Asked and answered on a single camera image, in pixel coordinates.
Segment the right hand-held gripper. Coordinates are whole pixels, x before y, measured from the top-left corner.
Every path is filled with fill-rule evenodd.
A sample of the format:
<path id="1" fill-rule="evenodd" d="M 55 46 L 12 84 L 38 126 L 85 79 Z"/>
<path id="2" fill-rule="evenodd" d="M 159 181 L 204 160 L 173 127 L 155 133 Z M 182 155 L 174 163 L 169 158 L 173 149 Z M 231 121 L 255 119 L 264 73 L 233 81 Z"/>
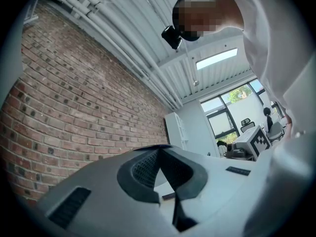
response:
<path id="1" fill-rule="evenodd" d="M 236 148 L 243 148 L 248 154 L 252 155 L 255 161 L 262 151 L 272 146 L 259 125 L 246 130 L 234 141 L 234 144 Z"/>

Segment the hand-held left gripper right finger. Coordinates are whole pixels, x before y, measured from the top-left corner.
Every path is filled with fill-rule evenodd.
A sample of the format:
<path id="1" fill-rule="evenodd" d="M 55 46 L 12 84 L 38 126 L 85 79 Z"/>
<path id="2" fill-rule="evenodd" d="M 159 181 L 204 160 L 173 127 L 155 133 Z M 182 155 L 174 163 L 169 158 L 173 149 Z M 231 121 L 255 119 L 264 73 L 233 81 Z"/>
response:
<path id="1" fill-rule="evenodd" d="M 160 207 L 161 231 L 263 231 L 269 152 L 255 161 L 215 158 L 176 147 L 159 150 L 159 167 L 175 192 Z"/>

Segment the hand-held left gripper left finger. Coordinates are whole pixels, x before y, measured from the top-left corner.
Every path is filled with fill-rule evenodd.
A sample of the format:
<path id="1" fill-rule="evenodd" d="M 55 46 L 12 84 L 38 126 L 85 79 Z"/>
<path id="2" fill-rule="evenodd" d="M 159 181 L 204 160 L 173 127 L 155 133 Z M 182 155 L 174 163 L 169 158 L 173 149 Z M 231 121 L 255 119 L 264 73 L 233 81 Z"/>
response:
<path id="1" fill-rule="evenodd" d="M 51 237 L 178 237 L 159 229 L 166 182 L 159 150 L 129 151 L 92 162 L 60 182 L 37 203 Z"/>

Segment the person's right forearm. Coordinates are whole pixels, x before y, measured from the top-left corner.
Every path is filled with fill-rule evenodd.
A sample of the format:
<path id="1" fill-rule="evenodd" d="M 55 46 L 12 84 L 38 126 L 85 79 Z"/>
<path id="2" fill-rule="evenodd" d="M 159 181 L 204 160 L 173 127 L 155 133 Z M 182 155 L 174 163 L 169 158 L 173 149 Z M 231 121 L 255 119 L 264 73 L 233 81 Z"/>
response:
<path id="1" fill-rule="evenodd" d="M 291 139 L 292 137 L 292 119 L 288 114 L 285 114 L 287 120 L 286 131 L 284 133 L 284 141 Z"/>

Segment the white office chair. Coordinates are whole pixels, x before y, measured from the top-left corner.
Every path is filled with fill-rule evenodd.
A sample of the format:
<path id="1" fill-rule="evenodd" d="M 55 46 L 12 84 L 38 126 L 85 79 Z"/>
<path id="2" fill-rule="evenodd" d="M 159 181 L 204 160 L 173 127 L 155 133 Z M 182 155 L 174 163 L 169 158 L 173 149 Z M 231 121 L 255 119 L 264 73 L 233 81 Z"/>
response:
<path id="1" fill-rule="evenodd" d="M 255 127 L 255 123 L 251 121 L 249 118 L 246 118 L 241 121 L 241 132 L 244 133 L 246 130 Z"/>

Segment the grey office chair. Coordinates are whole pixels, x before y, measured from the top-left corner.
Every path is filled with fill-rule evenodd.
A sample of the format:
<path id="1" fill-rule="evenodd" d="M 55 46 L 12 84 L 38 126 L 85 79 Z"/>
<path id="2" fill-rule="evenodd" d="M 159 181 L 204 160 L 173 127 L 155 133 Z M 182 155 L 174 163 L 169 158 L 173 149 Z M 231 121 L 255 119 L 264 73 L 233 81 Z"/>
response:
<path id="1" fill-rule="evenodd" d="M 275 140 L 280 140 L 284 136 L 283 126 L 280 122 L 275 122 L 267 133 L 269 141 L 272 143 Z"/>

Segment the white shelf cabinet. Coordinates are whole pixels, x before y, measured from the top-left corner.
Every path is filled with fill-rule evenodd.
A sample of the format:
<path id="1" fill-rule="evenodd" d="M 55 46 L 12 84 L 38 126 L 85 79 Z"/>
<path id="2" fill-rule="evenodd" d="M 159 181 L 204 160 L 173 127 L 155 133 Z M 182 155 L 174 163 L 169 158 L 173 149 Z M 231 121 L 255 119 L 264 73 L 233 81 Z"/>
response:
<path id="1" fill-rule="evenodd" d="M 173 112 L 165 116 L 165 122 L 170 144 L 187 150 L 188 137 L 181 118 Z"/>

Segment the rectangular ceiling light panel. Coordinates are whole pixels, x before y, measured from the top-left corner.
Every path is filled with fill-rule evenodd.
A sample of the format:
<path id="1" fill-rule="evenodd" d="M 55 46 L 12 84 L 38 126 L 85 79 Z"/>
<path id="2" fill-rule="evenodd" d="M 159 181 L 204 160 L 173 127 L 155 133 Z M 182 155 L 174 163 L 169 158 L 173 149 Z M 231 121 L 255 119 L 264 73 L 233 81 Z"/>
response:
<path id="1" fill-rule="evenodd" d="M 218 63 L 218 62 L 221 62 L 223 60 L 235 57 L 235 56 L 237 56 L 237 53 L 238 53 L 238 49 L 234 48 L 234 49 L 230 49 L 230 50 L 215 54 L 213 56 L 207 57 L 205 59 L 202 59 L 202 60 L 196 62 L 196 68 L 197 68 L 197 70 L 204 69 L 204 68 L 206 68 L 210 65 L 213 65 L 215 63 Z"/>

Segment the person's light shirt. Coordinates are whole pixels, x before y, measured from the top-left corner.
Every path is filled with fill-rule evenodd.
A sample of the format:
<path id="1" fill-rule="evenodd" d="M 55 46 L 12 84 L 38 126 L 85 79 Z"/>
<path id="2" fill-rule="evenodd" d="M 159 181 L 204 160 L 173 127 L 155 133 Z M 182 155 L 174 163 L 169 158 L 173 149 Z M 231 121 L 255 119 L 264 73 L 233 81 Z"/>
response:
<path id="1" fill-rule="evenodd" d="M 292 135 L 316 132 L 316 43 L 290 0 L 234 0 L 244 49 L 269 99 L 292 119 Z"/>

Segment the bundle of white ceiling pipes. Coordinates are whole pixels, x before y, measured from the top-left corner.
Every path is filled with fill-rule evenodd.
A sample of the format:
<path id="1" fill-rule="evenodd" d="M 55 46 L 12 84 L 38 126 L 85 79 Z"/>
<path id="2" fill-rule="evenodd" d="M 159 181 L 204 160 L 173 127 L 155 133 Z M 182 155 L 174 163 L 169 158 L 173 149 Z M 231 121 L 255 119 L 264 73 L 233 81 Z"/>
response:
<path id="1" fill-rule="evenodd" d="M 136 34 L 141 30 L 132 31 L 131 21 L 122 20 L 101 0 L 60 0 L 67 4 L 76 14 L 82 17 L 95 30 L 110 42 L 141 75 L 149 88 L 156 91 L 159 98 L 171 109 L 183 106 L 175 88 L 158 67 L 149 51 L 139 41 Z"/>

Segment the grey metal cabinet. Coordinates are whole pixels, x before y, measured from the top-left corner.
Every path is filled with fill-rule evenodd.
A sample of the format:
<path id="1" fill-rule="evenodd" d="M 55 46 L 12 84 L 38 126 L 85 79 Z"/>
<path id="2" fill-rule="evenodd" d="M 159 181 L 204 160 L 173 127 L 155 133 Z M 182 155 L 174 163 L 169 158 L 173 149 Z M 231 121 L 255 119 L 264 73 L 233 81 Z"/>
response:
<path id="1" fill-rule="evenodd" d="M 29 7 L 34 0 L 29 0 L 11 24 L 0 47 L 0 107 L 9 91 L 23 73 L 22 32 Z"/>

